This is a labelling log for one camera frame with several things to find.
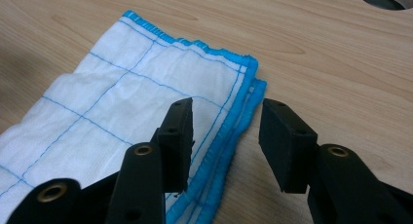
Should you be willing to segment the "white cloth with blue trim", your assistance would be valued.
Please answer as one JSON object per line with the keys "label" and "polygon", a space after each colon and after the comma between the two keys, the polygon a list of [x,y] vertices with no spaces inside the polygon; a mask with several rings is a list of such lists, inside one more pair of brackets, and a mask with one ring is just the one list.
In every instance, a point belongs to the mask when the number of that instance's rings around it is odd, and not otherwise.
{"label": "white cloth with blue trim", "polygon": [[169,107],[193,101],[188,189],[166,197],[167,224],[211,224],[238,140],[263,99],[257,60],[173,38],[132,11],[78,67],[55,79],[22,120],[0,133],[0,224],[36,186],[72,178],[89,186],[148,141]]}

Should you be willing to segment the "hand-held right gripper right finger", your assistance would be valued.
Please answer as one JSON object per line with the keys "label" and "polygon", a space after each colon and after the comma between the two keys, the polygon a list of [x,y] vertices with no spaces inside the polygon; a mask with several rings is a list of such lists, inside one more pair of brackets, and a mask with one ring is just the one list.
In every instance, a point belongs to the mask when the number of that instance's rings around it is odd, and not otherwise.
{"label": "hand-held right gripper right finger", "polygon": [[285,193],[305,194],[318,135],[286,104],[265,98],[259,145]]}

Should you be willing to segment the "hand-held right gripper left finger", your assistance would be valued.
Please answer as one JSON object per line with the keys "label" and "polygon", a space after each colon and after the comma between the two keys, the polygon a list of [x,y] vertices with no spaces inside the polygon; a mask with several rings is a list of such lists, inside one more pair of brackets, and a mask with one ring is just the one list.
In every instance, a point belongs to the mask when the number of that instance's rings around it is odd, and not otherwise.
{"label": "hand-held right gripper left finger", "polygon": [[163,190],[182,193],[187,190],[193,140],[193,99],[174,102],[151,141],[162,154]]}

